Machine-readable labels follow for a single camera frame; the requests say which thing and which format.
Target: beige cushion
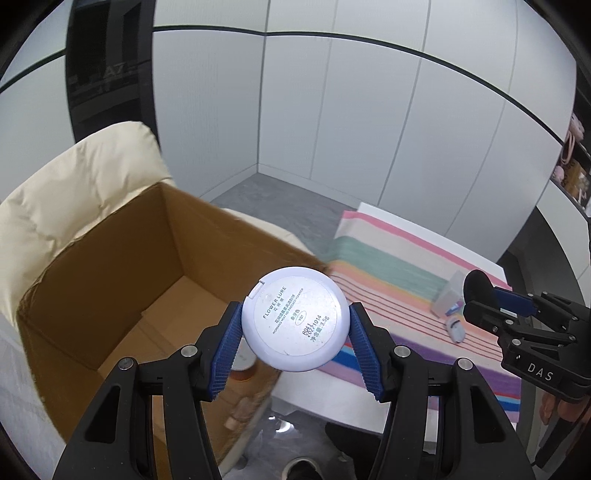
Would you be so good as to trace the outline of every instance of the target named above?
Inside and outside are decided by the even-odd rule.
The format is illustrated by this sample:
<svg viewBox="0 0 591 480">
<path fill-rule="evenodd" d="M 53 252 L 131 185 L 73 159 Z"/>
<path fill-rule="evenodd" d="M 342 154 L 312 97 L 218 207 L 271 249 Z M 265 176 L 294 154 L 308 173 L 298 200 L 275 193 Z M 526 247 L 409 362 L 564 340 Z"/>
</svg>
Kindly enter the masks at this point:
<svg viewBox="0 0 591 480">
<path fill-rule="evenodd" d="M 0 312 L 16 327 L 24 294 L 62 250 L 170 173 L 139 122 L 111 125 L 51 160 L 0 203 Z"/>
</svg>

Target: person's foot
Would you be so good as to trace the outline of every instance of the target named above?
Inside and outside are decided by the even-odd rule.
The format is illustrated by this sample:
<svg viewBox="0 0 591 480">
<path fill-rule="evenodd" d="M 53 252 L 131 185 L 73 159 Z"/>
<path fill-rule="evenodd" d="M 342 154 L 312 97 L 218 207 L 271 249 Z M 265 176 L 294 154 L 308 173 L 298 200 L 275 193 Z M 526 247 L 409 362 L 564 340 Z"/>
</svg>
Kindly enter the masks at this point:
<svg viewBox="0 0 591 480">
<path fill-rule="evenodd" d="M 281 480 L 323 480 L 318 463 L 308 457 L 294 458 L 283 469 Z"/>
</svg>

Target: colorful striped cloth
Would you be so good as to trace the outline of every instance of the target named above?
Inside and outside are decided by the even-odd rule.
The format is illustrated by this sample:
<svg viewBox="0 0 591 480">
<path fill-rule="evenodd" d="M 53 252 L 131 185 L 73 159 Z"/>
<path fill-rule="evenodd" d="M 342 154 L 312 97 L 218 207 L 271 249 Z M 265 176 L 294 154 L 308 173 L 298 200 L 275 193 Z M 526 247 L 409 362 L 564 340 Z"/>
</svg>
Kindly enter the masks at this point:
<svg viewBox="0 0 591 480">
<path fill-rule="evenodd" d="M 467 357 L 479 368 L 509 419 L 519 418 L 521 380 L 501 368 L 496 337 L 468 324 L 456 344 L 431 303 L 456 271 L 476 267 L 411 233 L 360 212 L 345 212 L 328 259 L 329 275 L 350 302 L 363 303 L 375 325 L 388 329 L 396 343 L 423 358 L 452 364 Z M 510 289 L 500 278 L 493 285 Z M 347 344 L 320 370 L 365 388 L 359 365 Z"/>
</svg>

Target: round container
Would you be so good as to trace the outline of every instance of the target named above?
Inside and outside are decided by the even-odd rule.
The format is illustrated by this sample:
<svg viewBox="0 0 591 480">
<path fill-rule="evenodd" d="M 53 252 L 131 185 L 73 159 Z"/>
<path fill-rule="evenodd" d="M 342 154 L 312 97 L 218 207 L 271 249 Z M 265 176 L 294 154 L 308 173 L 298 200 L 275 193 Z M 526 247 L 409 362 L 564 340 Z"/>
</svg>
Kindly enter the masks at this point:
<svg viewBox="0 0 591 480">
<path fill-rule="evenodd" d="M 244 299 L 242 330 L 266 364 L 305 372 L 332 360 L 349 334 L 349 305 L 337 284 L 304 267 L 275 270 Z"/>
<path fill-rule="evenodd" d="M 243 381 L 252 378 L 256 373 L 256 355 L 248 346 L 245 338 L 242 337 L 238 351 L 234 357 L 234 363 L 230 370 L 230 377 L 234 380 Z"/>
</svg>

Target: cardboard box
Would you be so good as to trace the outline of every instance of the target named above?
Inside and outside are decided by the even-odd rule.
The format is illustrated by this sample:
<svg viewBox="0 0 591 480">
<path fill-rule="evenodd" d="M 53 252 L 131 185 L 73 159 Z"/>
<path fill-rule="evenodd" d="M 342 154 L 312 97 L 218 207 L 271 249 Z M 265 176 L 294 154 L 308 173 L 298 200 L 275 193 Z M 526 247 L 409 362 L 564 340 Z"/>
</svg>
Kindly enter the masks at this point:
<svg viewBox="0 0 591 480">
<path fill-rule="evenodd" d="M 120 358 L 152 361 L 193 343 L 228 302 L 242 301 L 263 275 L 291 265 L 325 268 L 164 183 L 109 215 L 50 264 L 17 311 L 33 378 L 57 430 L 70 437 Z M 223 426 L 232 408 L 245 396 L 263 401 L 277 375 L 261 364 L 252 379 L 229 379 L 216 401 L 203 404 L 218 462 L 239 433 Z M 166 478 L 159 402 L 154 443 L 158 473 Z"/>
</svg>

